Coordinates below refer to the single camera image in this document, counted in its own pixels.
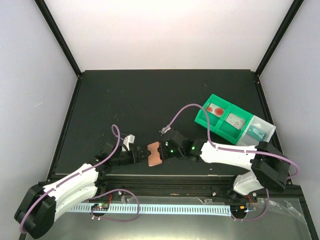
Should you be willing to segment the pink leather card holder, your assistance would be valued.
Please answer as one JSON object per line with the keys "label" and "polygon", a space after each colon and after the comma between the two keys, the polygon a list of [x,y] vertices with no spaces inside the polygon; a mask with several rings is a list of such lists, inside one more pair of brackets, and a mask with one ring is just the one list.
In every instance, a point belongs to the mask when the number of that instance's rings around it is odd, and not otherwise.
{"label": "pink leather card holder", "polygon": [[158,152],[159,146],[160,143],[158,141],[147,146],[147,150],[150,152],[150,155],[148,156],[149,167],[154,167],[163,163],[163,160],[160,157],[160,153]]}

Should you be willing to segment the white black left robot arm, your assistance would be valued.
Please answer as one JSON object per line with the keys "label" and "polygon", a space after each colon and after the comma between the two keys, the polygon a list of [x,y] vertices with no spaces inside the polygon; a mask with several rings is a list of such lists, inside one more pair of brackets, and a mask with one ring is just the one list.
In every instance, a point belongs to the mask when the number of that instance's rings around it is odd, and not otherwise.
{"label": "white black left robot arm", "polygon": [[103,199],[108,192],[104,178],[113,166],[144,162],[150,154],[146,146],[118,145],[105,158],[97,156],[56,182],[33,185],[14,214],[20,232],[35,239],[42,237],[73,206],[88,199]]}

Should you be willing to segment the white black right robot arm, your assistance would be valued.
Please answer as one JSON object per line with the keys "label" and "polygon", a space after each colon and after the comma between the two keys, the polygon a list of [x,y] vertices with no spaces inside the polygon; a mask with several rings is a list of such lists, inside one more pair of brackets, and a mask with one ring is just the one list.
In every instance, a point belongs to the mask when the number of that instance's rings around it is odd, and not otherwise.
{"label": "white black right robot arm", "polygon": [[270,143],[261,141],[257,146],[234,146],[210,143],[207,139],[187,139],[180,132],[169,129],[155,147],[160,160],[189,159],[206,164],[223,164],[247,170],[234,175],[222,198],[240,201],[252,192],[266,189],[281,193],[286,188],[290,163]]}

